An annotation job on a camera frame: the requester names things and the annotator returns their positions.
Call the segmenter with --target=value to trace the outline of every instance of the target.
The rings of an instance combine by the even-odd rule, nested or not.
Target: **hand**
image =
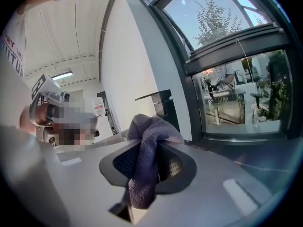
[[[46,123],[46,110],[48,104],[42,104],[37,107],[35,120],[38,124]],[[25,106],[19,120],[20,129],[26,133],[34,134],[36,132],[36,125],[30,121],[29,118],[29,106]]]

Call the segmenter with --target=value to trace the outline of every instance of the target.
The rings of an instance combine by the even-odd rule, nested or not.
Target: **gray towel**
[[[184,143],[184,140],[176,128],[167,121],[143,114],[133,118],[127,139],[142,139],[134,175],[128,183],[131,206],[136,209],[147,209],[155,198],[158,178],[157,142],[168,140]]]

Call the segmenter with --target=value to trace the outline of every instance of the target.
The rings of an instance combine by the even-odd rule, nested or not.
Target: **ceiling light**
[[[57,76],[54,76],[52,77],[53,80],[58,80],[58,79],[62,79],[62,78],[65,78],[65,77],[69,77],[72,75],[72,72],[71,71],[68,71],[68,72],[65,72],[65,73],[62,73],[62,74],[59,74]]]

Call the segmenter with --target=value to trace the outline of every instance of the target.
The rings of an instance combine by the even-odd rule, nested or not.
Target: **black window frame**
[[[154,17],[175,60],[188,106],[193,142],[199,142],[202,139],[263,141],[284,137],[293,139],[300,136],[303,130],[303,112],[300,110],[300,99],[296,95],[303,95],[303,87],[300,86],[300,78],[303,77],[303,49],[288,18],[273,0],[249,0],[257,8],[255,12],[266,14],[267,18],[270,18],[273,22],[227,35],[192,51],[190,54],[187,54],[183,43],[174,30],[178,26],[174,22],[172,23],[169,16],[162,11],[166,4],[172,0],[141,1]],[[180,29],[176,30],[181,37],[186,38],[182,31],[179,32]],[[258,135],[223,135],[207,133],[205,130],[204,114],[201,112],[201,105],[199,104],[192,75],[243,58],[243,50],[237,44],[236,38],[241,42],[247,56],[279,49],[286,52],[292,86],[292,110],[288,127],[282,132]]]
[[[248,1],[251,2],[252,5],[255,6],[255,9],[254,9],[254,8],[251,8],[251,7],[247,7],[247,6],[241,5],[241,4],[239,3],[238,0],[233,0],[233,2],[238,6],[238,8],[239,8],[239,9],[241,10],[241,12],[243,13],[243,15],[244,15],[244,17],[246,18],[247,22],[248,22],[248,21],[251,22],[251,19],[249,18],[249,16],[247,15],[247,13],[245,12],[244,9],[248,9],[248,10],[250,10],[250,11],[259,13],[259,14],[262,15],[262,16],[265,18],[265,20],[266,20],[267,22],[269,22],[269,23],[270,23],[270,22],[276,22],[276,23],[277,23],[277,21],[275,20],[275,18],[274,18],[274,17],[271,17],[270,15],[268,15],[268,14],[264,11],[264,9],[260,6],[259,3],[257,3],[255,0],[248,0]]]

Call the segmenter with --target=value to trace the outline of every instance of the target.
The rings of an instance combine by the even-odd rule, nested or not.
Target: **metal beam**
[[[197,51],[184,68],[189,76],[192,76],[203,70],[223,65],[246,56],[252,56],[259,53],[289,48],[289,40],[284,32],[279,28],[268,29],[256,33],[240,36],[231,34],[229,40],[223,38],[212,44],[210,48],[204,48],[204,51]]]
[[[34,77],[40,76],[42,73],[49,73],[54,72],[54,70],[60,70],[75,66],[81,66],[83,64],[91,64],[91,63],[98,63],[98,59],[95,58],[95,56],[76,56],[74,58],[64,59],[61,61],[56,61],[53,63],[49,63],[40,67],[37,67],[36,69],[32,71],[28,71],[24,75],[24,80],[29,80]]]
[[[278,21],[276,20],[276,16],[271,13],[271,11],[268,9],[269,6],[264,5],[263,0],[248,0],[250,1],[259,11],[263,12],[262,15],[266,15],[265,19],[267,22],[275,22],[278,26],[281,26]]]
[[[250,10],[252,12],[259,13],[260,15],[262,15],[264,17],[264,19],[266,19],[267,22],[271,21],[271,19],[267,16],[267,14],[264,13],[264,12],[262,12],[262,11],[260,11],[259,9],[254,9],[254,8],[251,8],[251,7],[248,7],[248,6],[244,6],[244,5],[242,5],[242,7],[244,9]]]
[[[99,81],[97,78],[90,78],[88,80],[82,80],[78,82],[71,82],[66,84],[65,86],[61,86],[62,90],[66,92],[73,92],[73,91],[78,91],[83,89],[86,86],[91,86],[91,85],[99,85]]]
[[[246,22],[248,23],[248,25],[250,27],[254,27],[250,17],[248,16],[248,14],[245,12],[244,8],[242,7],[242,5],[239,3],[238,0],[232,0],[234,2],[235,5],[237,5],[237,7],[239,8],[240,12],[242,13],[242,15],[244,16]]]
[[[109,0],[105,13],[104,13],[104,17],[103,17],[103,21],[102,21],[102,27],[101,27],[101,33],[100,33],[100,43],[99,43],[99,82],[101,81],[101,62],[102,62],[102,50],[103,50],[103,42],[104,42],[104,38],[105,38],[105,31],[106,31],[106,27],[107,27],[107,22],[109,19],[109,14],[110,11],[112,10],[112,7],[114,5],[115,0]]]

